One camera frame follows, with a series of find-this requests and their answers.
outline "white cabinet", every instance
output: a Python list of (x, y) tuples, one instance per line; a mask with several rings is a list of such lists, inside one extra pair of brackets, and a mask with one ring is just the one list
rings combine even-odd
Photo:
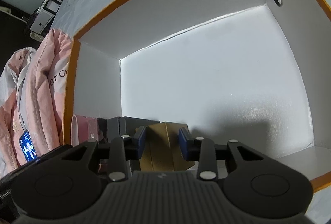
[(30, 30), (35, 33), (42, 33), (44, 28), (47, 26), (49, 21), (54, 17), (53, 14), (49, 13), (48, 11), (41, 9), (39, 14), (36, 16)]

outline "cardboard box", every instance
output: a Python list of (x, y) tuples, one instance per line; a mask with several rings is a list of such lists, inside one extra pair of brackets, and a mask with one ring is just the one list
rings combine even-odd
[(185, 161), (178, 143), (178, 131), (186, 124), (162, 122), (147, 127), (145, 150), (140, 159), (142, 171), (183, 171), (194, 165)]
[[(122, 136), (133, 136), (136, 129), (140, 126), (148, 126), (159, 123), (156, 120), (131, 118), (131, 117), (115, 117), (107, 120), (107, 139), (111, 142), (112, 139)], [(132, 176), (134, 171), (140, 171), (140, 164), (138, 160), (127, 161), (127, 168), (129, 175)]]

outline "brown cardboard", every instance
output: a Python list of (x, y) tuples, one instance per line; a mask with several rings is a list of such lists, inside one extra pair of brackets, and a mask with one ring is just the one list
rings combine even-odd
[(146, 127), (145, 150), (140, 159), (142, 171), (183, 171), (194, 165), (185, 161), (178, 144), (178, 131), (186, 124), (162, 122)]

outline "pink comforter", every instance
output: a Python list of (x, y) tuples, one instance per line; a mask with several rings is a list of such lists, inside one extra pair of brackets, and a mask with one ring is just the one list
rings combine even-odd
[[(0, 152), (7, 173), (26, 163), (19, 145), (25, 130), (38, 156), (59, 146), (71, 46), (68, 35), (51, 29), (29, 63), (21, 98), (17, 101), (16, 88), (12, 89), (0, 107)], [(10, 62), (17, 76), (22, 69), (21, 53), (24, 50)]]

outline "smartphone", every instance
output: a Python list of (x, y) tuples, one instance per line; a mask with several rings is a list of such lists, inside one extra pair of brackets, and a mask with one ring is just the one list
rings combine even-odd
[(19, 138), (19, 144), (22, 148), (27, 162), (38, 158), (28, 131), (25, 131), (23, 135)]

